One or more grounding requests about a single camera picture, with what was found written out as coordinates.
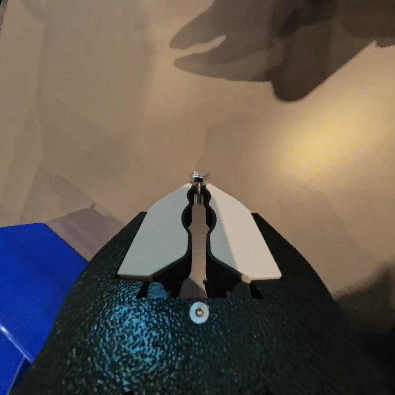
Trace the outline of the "blue plastic bin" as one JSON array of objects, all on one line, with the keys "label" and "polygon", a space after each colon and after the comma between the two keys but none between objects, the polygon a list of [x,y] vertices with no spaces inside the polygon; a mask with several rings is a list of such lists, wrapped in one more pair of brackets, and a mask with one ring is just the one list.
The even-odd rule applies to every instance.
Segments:
[{"label": "blue plastic bin", "polygon": [[44,223],[0,229],[0,393],[41,351],[87,260]]}]

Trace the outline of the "silver hex bolt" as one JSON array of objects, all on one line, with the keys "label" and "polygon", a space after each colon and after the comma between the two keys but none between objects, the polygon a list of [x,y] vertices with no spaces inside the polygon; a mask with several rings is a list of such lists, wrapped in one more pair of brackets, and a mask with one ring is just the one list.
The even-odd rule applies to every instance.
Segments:
[{"label": "silver hex bolt", "polygon": [[202,170],[193,170],[190,173],[192,189],[194,191],[194,205],[203,205],[203,190],[205,182],[209,179],[209,173]]}]

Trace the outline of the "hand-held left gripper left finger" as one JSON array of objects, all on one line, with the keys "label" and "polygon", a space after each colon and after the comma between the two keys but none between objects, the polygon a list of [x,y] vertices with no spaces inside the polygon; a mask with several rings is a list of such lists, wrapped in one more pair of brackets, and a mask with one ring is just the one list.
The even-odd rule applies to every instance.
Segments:
[{"label": "hand-held left gripper left finger", "polygon": [[160,283],[178,297],[192,268],[192,184],[185,184],[154,203],[118,269],[122,279]]}]

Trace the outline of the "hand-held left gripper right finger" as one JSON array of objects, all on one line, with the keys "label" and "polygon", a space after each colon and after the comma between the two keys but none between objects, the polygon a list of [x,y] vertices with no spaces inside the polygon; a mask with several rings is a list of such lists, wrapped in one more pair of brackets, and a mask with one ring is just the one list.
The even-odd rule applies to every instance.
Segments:
[{"label": "hand-held left gripper right finger", "polygon": [[226,298],[242,284],[280,280],[281,271],[251,211],[234,197],[205,186],[205,289],[208,298]]}]

